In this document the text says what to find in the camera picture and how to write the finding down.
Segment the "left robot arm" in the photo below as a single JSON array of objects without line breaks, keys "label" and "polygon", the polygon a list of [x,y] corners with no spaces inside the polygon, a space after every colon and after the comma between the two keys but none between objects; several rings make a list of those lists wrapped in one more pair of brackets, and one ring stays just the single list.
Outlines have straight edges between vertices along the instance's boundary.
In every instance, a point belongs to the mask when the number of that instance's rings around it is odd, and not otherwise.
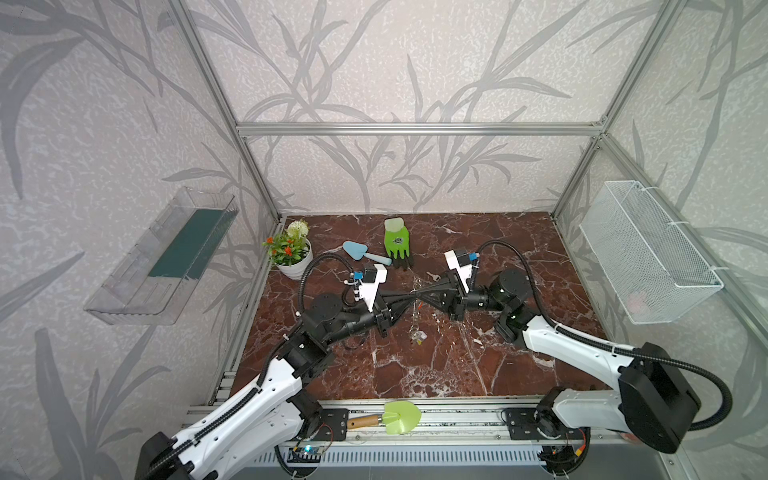
[{"label": "left robot arm", "polygon": [[350,271],[344,294],[298,303],[295,326],[272,349],[259,374],[216,410],[172,437],[142,446],[139,479],[231,479],[260,455],[317,432],[321,406],[305,390],[333,363],[334,344],[376,329],[386,334],[415,301],[413,293],[380,292],[380,266]]}]

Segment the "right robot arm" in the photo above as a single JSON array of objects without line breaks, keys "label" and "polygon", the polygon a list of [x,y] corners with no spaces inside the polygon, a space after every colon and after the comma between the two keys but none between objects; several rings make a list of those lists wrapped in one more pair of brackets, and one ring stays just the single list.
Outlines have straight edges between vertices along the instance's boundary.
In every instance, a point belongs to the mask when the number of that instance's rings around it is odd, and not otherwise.
[{"label": "right robot arm", "polygon": [[604,389],[589,392],[552,388],[536,410],[542,435],[556,438],[568,429],[605,429],[631,434],[671,454],[687,433],[712,428],[731,413],[733,394],[714,373],[673,359],[656,344],[617,344],[550,318],[525,258],[521,269],[504,270],[482,286],[476,282],[478,252],[450,250],[444,256],[444,277],[419,290],[418,299],[453,320],[472,311],[495,312],[494,329],[505,342],[560,360],[604,384]]}]

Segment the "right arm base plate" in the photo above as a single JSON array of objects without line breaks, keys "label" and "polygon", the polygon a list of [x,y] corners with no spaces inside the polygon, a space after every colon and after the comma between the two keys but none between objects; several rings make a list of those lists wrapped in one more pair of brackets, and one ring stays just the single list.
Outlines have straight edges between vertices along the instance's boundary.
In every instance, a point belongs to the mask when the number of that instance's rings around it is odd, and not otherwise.
[{"label": "right arm base plate", "polygon": [[506,408],[501,417],[511,440],[570,442],[583,438],[578,429],[567,428],[551,413],[541,413],[536,407]]}]

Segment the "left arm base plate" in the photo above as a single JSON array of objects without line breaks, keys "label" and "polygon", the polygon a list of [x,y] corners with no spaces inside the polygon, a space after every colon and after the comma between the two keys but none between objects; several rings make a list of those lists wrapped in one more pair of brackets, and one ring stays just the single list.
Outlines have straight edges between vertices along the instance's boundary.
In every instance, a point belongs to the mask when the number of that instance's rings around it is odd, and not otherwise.
[{"label": "left arm base plate", "polygon": [[347,437],[349,410],[345,408],[321,408],[304,422],[299,437],[318,442],[344,441]]}]

